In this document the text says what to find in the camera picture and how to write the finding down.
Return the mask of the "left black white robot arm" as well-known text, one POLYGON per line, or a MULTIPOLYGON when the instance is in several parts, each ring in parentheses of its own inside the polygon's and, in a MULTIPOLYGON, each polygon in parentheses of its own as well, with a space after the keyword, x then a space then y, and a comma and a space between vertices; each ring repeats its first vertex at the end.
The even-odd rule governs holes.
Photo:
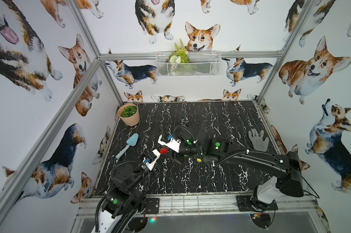
POLYGON ((124 233, 130 230, 129 223, 142 215, 141 220, 135 224, 144 226, 147 214, 158 214, 160 208, 159 198, 147 198, 145 180, 151 174, 159 172, 157 161, 168 150, 153 150, 143 161, 127 160, 118 164, 112 171, 112 185, 107 194, 99 201, 94 217, 93 233, 124 233))

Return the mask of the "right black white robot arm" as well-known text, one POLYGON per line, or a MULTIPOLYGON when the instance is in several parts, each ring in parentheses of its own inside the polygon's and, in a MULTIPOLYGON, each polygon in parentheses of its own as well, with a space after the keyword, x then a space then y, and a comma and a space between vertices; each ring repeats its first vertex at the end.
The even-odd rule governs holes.
POLYGON ((263 170, 272 177, 254 189, 253 202, 271 204, 276 198, 286 195, 301 198, 304 196, 302 162, 298 156, 297 148, 287 154, 271 154, 258 146, 262 136, 256 132, 249 132, 252 149, 220 139, 206 138, 205 135, 191 127, 177 126, 181 135, 163 134, 159 143, 171 149, 172 158, 181 156, 194 157, 201 162, 212 166, 222 164, 237 164, 263 170))

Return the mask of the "light blue garden trowel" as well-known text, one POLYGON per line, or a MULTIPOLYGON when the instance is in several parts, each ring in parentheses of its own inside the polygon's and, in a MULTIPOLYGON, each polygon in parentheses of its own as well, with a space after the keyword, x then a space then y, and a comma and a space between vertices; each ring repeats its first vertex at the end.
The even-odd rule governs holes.
POLYGON ((126 153, 129 147, 136 146, 138 142, 139 135, 137 133, 133 134, 127 141, 126 146, 115 156, 116 160, 120 160, 120 158, 126 153))

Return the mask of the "beige pot with green plant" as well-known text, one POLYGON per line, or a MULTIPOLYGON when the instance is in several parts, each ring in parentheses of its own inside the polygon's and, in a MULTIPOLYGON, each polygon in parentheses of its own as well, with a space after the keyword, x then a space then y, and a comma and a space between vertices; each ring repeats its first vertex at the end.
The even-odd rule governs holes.
POLYGON ((127 126, 135 126, 140 121, 138 107, 132 103, 121 106, 118 109, 118 115, 127 126))

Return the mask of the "grey rubber glove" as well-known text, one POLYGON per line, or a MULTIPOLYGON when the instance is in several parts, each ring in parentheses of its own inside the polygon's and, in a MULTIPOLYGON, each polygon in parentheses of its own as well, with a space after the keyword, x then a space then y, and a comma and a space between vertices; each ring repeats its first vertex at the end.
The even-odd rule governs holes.
POLYGON ((256 129, 251 129, 248 131, 249 140, 253 146, 254 150, 266 152, 269 145, 269 138, 264 139, 264 130, 258 132, 256 129))

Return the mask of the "green fern plant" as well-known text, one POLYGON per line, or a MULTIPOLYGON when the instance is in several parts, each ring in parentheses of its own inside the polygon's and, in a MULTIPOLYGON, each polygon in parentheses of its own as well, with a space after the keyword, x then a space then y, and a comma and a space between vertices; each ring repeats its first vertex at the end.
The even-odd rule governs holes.
POLYGON ((175 51, 171 53, 168 61, 169 63, 173 64, 183 64, 190 62, 188 51, 186 50, 181 39, 179 40, 179 44, 175 43, 175 51))

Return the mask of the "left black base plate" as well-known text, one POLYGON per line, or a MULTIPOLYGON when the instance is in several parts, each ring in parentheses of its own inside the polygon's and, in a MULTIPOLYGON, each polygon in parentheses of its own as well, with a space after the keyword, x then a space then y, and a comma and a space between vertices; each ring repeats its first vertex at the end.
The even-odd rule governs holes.
POLYGON ((160 198, 147 198, 145 201, 145 214, 156 215, 159 213, 160 198))

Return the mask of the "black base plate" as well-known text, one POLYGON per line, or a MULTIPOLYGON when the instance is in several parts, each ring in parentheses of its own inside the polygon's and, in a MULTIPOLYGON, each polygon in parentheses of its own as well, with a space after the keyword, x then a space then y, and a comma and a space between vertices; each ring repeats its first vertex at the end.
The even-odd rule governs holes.
POLYGON ((160 198, 147 198, 145 201, 145 214, 156 215, 159 213, 160 198))
POLYGON ((253 212, 263 213, 266 211, 277 211, 278 206, 275 201, 270 204, 262 203, 259 201, 253 201, 253 196, 249 195, 238 195, 236 196, 236 202, 239 211, 241 212, 253 212))

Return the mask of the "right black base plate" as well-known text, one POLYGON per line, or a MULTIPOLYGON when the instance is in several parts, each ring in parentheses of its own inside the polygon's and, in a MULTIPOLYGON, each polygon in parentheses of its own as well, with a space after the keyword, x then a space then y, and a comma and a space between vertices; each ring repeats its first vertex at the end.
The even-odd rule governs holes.
POLYGON ((263 213, 266 211, 277 211, 278 206, 275 201, 270 204, 262 203, 259 201, 253 201, 253 196, 249 195, 238 195, 236 196, 236 202, 239 211, 241 212, 253 212, 263 213))

